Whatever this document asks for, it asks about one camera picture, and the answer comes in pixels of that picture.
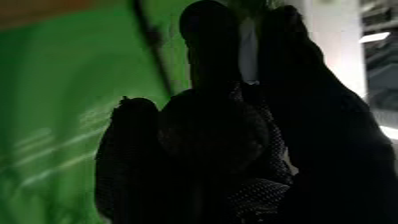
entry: light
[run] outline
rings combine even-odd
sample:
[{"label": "light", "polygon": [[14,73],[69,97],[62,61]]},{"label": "light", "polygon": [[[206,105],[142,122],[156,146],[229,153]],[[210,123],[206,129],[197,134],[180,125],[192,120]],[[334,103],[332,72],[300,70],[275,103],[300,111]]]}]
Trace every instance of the light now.
[{"label": "light", "polygon": [[380,129],[382,129],[382,132],[384,132],[386,136],[391,139],[398,140],[398,130],[395,128],[389,128],[389,127],[384,127],[384,126],[380,126]]},{"label": "light", "polygon": [[391,33],[386,32],[386,33],[377,33],[377,34],[371,34],[371,35],[364,36],[364,37],[361,38],[359,43],[370,43],[370,42],[375,42],[375,41],[384,40],[384,39],[389,37],[389,34],[391,34]]}]

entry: green surface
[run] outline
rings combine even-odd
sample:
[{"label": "green surface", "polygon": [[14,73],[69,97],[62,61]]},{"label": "green surface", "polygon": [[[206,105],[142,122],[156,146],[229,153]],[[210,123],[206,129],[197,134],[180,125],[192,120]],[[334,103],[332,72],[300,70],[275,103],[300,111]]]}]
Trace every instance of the green surface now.
[{"label": "green surface", "polygon": [[[148,1],[172,85],[188,88],[178,17],[192,0]],[[123,4],[0,33],[0,223],[101,223],[94,160],[123,96],[167,102]]]}]

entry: green wall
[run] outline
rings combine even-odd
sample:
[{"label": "green wall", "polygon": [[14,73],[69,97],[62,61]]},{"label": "green wall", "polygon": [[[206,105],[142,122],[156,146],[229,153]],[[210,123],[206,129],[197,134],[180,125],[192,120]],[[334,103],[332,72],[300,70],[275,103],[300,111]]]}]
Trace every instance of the green wall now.
[{"label": "green wall", "polygon": [[[176,91],[188,88],[178,17],[192,0],[148,0]],[[101,223],[94,151],[123,96],[167,102],[126,5],[0,32],[0,223]]]}]

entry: white wall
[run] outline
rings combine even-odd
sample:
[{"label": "white wall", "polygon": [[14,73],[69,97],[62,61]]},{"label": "white wall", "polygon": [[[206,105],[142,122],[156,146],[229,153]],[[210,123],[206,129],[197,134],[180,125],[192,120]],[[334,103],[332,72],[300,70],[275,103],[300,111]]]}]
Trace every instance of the white wall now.
[{"label": "white wall", "polygon": [[286,0],[304,14],[311,37],[325,53],[331,70],[347,87],[366,96],[359,0]]}]

